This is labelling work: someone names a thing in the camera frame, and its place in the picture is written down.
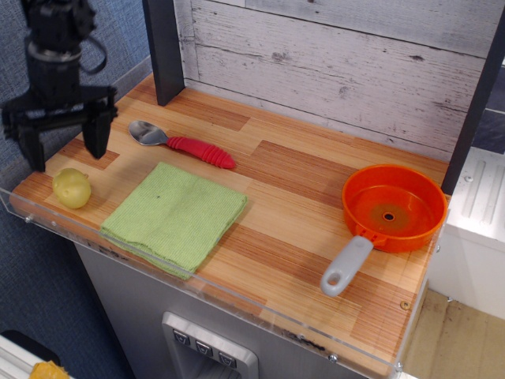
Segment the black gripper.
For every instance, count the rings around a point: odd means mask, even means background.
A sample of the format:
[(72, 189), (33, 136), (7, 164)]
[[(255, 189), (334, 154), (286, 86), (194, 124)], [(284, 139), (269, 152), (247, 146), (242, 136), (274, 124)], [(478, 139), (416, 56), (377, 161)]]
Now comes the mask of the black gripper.
[(86, 149), (96, 159), (107, 151), (110, 124), (118, 115), (113, 86), (82, 85), (79, 58), (57, 60), (29, 55), (28, 90), (2, 105), (7, 138), (18, 141), (34, 171), (46, 169), (39, 133), (81, 126)]

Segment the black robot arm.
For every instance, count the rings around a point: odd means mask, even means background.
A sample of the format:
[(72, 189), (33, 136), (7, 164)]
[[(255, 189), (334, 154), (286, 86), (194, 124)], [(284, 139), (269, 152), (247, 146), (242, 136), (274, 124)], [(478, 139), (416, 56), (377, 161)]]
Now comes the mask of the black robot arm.
[(95, 11), (86, 1), (24, 1), (29, 34), (24, 40), (28, 90), (1, 105), (4, 135), (16, 141), (34, 171), (45, 170), (42, 132), (70, 126), (81, 128), (84, 145), (96, 159), (107, 151), (110, 126), (118, 115), (112, 86), (84, 86), (80, 74), (96, 74), (81, 63), (80, 45), (94, 37)]

